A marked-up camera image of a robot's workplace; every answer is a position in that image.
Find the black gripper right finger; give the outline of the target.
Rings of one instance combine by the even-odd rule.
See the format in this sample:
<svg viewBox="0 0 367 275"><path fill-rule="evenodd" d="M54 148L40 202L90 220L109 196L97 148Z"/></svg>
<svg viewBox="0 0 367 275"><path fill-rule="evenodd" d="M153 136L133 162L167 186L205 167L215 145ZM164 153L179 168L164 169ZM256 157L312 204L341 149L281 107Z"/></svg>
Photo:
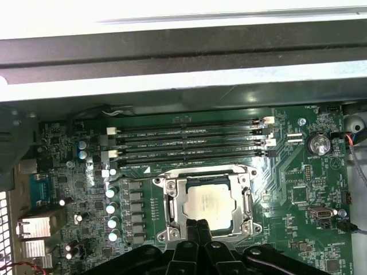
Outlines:
<svg viewBox="0 0 367 275"><path fill-rule="evenodd" d="M200 241L214 274L311 274L306 264L269 245L251 246L241 254L214 241L207 220L200 220Z"/></svg>

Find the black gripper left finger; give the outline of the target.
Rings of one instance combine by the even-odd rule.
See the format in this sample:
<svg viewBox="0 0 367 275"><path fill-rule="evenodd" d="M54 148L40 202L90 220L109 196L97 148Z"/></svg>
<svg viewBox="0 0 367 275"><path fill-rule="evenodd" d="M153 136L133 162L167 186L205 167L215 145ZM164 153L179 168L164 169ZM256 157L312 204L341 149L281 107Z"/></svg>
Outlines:
<svg viewBox="0 0 367 275"><path fill-rule="evenodd" d="M164 252L153 245L143 245L84 274L196 274L200 249L199 225L199 221L188 220L187 238Z"/></svg>

